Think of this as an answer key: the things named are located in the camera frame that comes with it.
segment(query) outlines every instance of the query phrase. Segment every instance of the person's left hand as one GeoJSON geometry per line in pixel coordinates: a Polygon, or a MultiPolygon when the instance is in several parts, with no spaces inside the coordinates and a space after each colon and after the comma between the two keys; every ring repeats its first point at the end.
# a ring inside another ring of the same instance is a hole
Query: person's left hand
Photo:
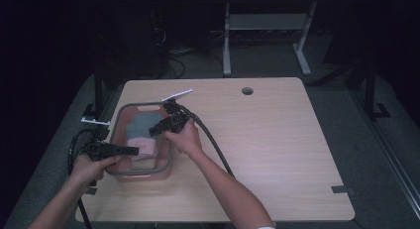
{"type": "Polygon", "coordinates": [[[121,156],[109,157],[98,162],[92,162],[86,155],[80,155],[75,161],[69,181],[87,190],[93,180],[99,181],[104,177],[104,169],[121,160],[121,156]]]}

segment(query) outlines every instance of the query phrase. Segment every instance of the pink cloth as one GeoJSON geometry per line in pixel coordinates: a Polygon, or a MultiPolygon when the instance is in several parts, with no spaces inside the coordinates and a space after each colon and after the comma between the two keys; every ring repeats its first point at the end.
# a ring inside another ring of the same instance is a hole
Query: pink cloth
{"type": "Polygon", "coordinates": [[[127,141],[128,147],[139,148],[139,155],[132,156],[133,160],[152,158],[156,156],[156,140],[152,138],[132,138],[127,141]]]}

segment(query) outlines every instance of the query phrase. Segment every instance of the hand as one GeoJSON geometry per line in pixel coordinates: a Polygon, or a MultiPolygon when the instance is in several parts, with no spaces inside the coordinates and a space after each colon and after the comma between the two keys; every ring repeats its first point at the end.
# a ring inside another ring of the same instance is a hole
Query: hand
{"type": "Polygon", "coordinates": [[[93,180],[101,180],[104,177],[104,169],[121,160],[121,156],[109,157],[98,162],[92,162],[86,155],[77,157],[69,181],[87,190],[93,180]]]}
{"type": "Polygon", "coordinates": [[[181,153],[188,157],[204,153],[202,150],[198,129],[194,125],[194,120],[190,119],[185,123],[180,133],[164,132],[164,135],[170,139],[181,153]]]}

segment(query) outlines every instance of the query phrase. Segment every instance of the forearm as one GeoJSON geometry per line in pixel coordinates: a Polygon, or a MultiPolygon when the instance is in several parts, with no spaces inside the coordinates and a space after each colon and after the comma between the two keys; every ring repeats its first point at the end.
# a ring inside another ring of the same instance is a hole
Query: forearm
{"type": "Polygon", "coordinates": [[[82,193],[81,186],[67,181],[29,228],[62,228],[82,193]]]}
{"type": "Polygon", "coordinates": [[[233,224],[240,229],[272,226],[257,197],[205,154],[192,156],[233,224]]]}

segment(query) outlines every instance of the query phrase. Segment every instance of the person's right hand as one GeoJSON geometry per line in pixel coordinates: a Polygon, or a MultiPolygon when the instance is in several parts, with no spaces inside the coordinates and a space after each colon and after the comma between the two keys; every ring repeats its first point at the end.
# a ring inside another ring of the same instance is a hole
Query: person's right hand
{"type": "Polygon", "coordinates": [[[195,127],[192,119],[185,123],[180,133],[176,134],[166,131],[164,135],[175,144],[181,153],[185,153],[190,158],[193,155],[203,153],[198,129],[195,127]]]}

